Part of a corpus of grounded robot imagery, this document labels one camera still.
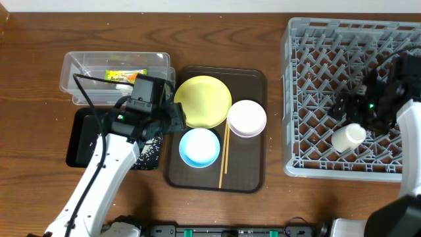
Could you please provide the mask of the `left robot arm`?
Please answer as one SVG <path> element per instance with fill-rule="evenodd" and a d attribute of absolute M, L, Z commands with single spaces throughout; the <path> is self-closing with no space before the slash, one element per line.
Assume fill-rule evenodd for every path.
<path fill-rule="evenodd" d="M 44 236 L 140 236 L 141 226 L 116 221 L 103 229 L 112 201 L 144 143 L 161 134 L 186 130 L 180 103 L 153 107 L 148 115 L 134 109 L 113 108 L 98 117 L 100 136 L 76 189 Z"/>

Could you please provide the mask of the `wooden chopstick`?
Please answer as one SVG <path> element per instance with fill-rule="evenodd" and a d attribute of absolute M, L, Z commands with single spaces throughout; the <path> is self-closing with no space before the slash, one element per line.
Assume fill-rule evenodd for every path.
<path fill-rule="evenodd" d="M 228 128 L 227 134 L 226 134 L 226 151 L 225 151 L 224 174 L 228 173 L 229 146 L 230 146 L 230 129 Z"/>
<path fill-rule="evenodd" d="M 225 122 L 225 128 L 224 128 L 224 139 L 223 139 L 223 146 L 222 146 L 222 160 L 221 160 L 221 167 L 220 167 L 220 177 L 219 177 L 219 183 L 218 183 L 218 189 L 221 189 L 222 187 L 222 179 L 224 174 L 224 163 L 225 163 L 225 152 L 226 152 L 226 139 L 227 139 L 227 132 L 228 131 L 228 122 Z"/>

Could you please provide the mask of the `light blue bowl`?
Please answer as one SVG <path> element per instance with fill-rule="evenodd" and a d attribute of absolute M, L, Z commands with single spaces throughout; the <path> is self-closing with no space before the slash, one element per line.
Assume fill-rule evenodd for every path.
<path fill-rule="evenodd" d="M 182 136 L 178 150 L 185 164 L 202 169 L 218 159 L 221 148 L 214 132 L 205 128 L 194 128 Z"/>

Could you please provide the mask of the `white green cup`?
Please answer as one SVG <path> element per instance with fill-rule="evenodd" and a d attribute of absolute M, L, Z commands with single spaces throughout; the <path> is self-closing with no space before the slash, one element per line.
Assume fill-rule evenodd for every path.
<path fill-rule="evenodd" d="M 336 130 L 332 134 L 333 148 L 343 153 L 344 151 L 357 148 L 366 139 L 366 130 L 357 123 L 351 123 Z"/>

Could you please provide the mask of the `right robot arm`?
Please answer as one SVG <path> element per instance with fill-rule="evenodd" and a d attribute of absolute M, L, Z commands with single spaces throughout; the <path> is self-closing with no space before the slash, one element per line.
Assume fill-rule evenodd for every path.
<path fill-rule="evenodd" d="M 377 77 L 374 68 L 363 80 L 364 93 L 339 93 L 328 114 L 380 134 L 399 127 L 403 160 L 399 198 L 365 221 L 334 220 L 330 236 L 420 235 L 420 58 L 399 55 L 387 80 Z"/>

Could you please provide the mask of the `pile of rice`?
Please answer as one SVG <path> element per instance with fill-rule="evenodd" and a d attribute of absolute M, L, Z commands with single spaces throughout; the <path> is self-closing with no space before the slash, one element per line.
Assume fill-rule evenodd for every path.
<path fill-rule="evenodd" d="M 159 157 L 163 143 L 162 136 L 146 141 L 139 157 L 132 166 L 132 170 L 153 170 L 159 164 Z"/>

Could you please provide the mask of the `white tissue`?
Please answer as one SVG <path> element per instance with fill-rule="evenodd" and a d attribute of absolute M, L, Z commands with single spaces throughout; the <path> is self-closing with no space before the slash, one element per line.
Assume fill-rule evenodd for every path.
<path fill-rule="evenodd" d="M 131 91 L 132 87 L 130 85 L 117 84 L 116 89 L 121 91 Z"/>

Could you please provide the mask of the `green orange snack wrapper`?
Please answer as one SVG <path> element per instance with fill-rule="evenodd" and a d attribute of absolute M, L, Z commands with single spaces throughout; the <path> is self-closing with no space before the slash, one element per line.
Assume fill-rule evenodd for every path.
<path fill-rule="evenodd" d="M 147 69 L 140 70 L 106 70 L 105 80 L 134 84 L 138 74 L 147 74 Z"/>

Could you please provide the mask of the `pink white bowl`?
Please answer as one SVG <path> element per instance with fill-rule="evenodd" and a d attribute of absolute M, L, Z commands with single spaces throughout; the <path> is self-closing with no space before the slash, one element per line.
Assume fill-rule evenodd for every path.
<path fill-rule="evenodd" d="M 265 129 L 267 116 L 259 103 L 241 100 L 231 106 L 227 121 L 234 134 L 242 138 L 252 138 Z"/>

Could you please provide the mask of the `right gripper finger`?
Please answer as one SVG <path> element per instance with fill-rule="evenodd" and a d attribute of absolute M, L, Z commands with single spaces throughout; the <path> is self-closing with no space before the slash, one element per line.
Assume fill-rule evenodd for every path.
<path fill-rule="evenodd" d="M 375 89 L 377 85 L 377 77 L 378 77 L 378 70 L 372 69 L 364 78 L 363 86 L 365 88 L 364 94 L 370 95 Z"/>
<path fill-rule="evenodd" d="M 335 120 L 342 120 L 343 118 L 348 119 L 347 105 L 350 100 L 348 93 L 339 93 L 336 96 L 335 103 L 332 108 L 328 111 L 328 115 Z"/>

